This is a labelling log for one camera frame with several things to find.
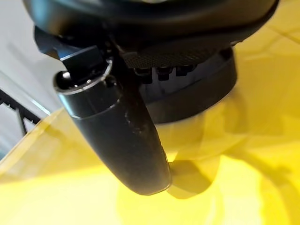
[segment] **yellow plastic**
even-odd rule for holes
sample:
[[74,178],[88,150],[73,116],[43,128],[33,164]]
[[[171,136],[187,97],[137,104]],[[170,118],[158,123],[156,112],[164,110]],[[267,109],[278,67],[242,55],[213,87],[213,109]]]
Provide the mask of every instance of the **yellow plastic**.
[[299,225],[300,1],[236,47],[239,81],[198,116],[158,126],[173,185],[124,187],[65,113],[0,163],[1,225]]

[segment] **black plastic housing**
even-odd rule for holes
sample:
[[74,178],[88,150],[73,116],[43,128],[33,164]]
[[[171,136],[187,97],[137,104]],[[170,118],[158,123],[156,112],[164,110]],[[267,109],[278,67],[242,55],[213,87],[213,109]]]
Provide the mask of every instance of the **black plastic housing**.
[[[171,184],[169,165],[130,71],[121,68],[121,63],[113,66],[110,61],[103,76],[74,88],[65,85],[59,72],[54,87],[74,123],[114,175],[138,194],[155,194]],[[117,81],[114,75],[120,73],[125,79]]]

